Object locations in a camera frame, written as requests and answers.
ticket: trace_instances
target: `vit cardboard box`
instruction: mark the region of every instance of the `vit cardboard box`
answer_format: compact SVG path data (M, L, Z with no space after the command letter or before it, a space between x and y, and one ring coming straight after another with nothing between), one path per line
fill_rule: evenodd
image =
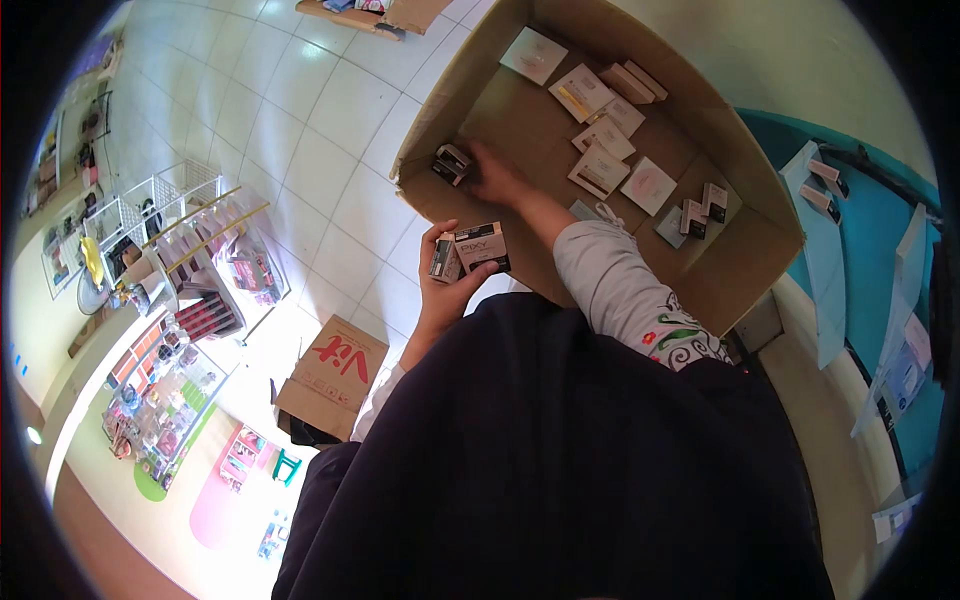
M583 131L546 87L499 63L524 27L568 50L546 85L578 64L594 72L632 60L670 90L645 105L646 120L630 137L636 153L677 182L650 216L619 190L605 200L623 219L654 273L673 287L710 331L729 330L800 252L804 235L770 162L720 94L669 44L606 0L499 0L474 28L423 104L397 156L400 195L421 215L460 227L500 221L511 233L511 275L547 298L572 306L550 251L511 210L472 198L430 166L437 149L457 134L497 148L533 184L569 208L585 192L566 178L581 158L570 140ZM677 250L654 228L684 198L700 198L705 182L729 192L727 222L711 223L705 240Z
M297 361L275 406L347 441L387 345L334 315Z

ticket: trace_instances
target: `gray sleeve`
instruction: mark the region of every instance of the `gray sleeve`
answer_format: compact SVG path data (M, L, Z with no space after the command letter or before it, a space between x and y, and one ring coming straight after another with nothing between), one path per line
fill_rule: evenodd
M679 371L701 358L731 362L720 340L677 302L621 228L582 221L553 246L557 271L595 333Z

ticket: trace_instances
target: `display rack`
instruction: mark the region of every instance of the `display rack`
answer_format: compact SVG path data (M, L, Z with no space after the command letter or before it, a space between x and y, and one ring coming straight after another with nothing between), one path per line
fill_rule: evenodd
M220 463L220 477L235 493L243 490L243 485L264 447L266 440L263 436L247 425L241 427L230 440L230 450Z

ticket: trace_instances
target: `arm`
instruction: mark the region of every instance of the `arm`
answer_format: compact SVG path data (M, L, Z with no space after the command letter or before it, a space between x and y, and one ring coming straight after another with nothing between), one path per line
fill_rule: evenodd
M490 148L474 140L467 144L482 176L470 191L515 210L551 249L564 285L594 332L674 371L704 357L730 362L720 340L660 283L630 234L609 223L580 222Z

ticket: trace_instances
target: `green chair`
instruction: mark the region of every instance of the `green chair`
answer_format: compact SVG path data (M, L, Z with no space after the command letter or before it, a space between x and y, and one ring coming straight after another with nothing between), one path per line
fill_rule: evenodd
M290 482L294 480L294 475L297 474L297 470L300 468L300 463L303 461L301 459L291 459L286 455L286 451L280 449L280 458L276 459L276 467L274 467L274 480L277 479L283 482L284 487L289 488ZM282 478L280 477L280 468L287 467L289 472Z

